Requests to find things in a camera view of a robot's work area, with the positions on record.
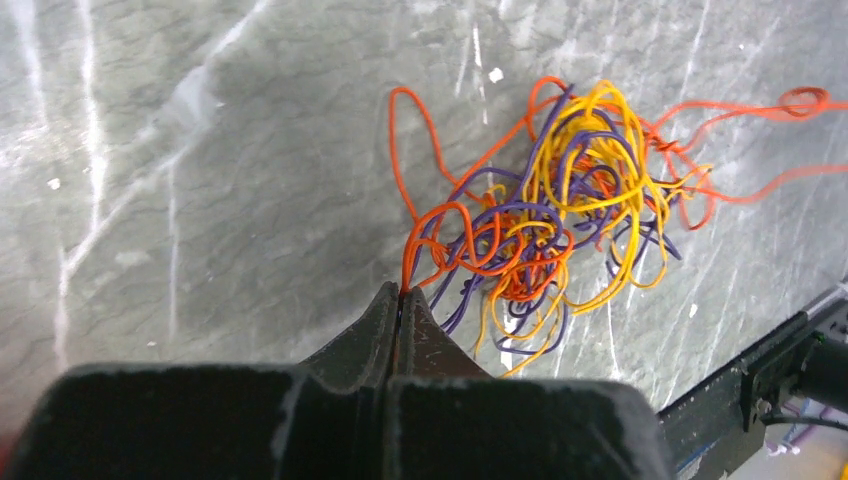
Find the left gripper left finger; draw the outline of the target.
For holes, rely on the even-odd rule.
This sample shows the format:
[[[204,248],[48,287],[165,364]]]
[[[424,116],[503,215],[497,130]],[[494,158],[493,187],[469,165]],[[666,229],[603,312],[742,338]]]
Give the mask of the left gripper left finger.
[[[379,477],[384,394],[392,373],[399,287],[384,283],[360,318],[305,361],[309,426],[321,479]]]

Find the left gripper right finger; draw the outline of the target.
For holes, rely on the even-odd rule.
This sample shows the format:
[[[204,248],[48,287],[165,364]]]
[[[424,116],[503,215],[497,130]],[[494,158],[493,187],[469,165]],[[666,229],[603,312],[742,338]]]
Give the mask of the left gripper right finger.
[[[396,477],[492,479],[494,379],[434,320],[422,290],[401,296]]]

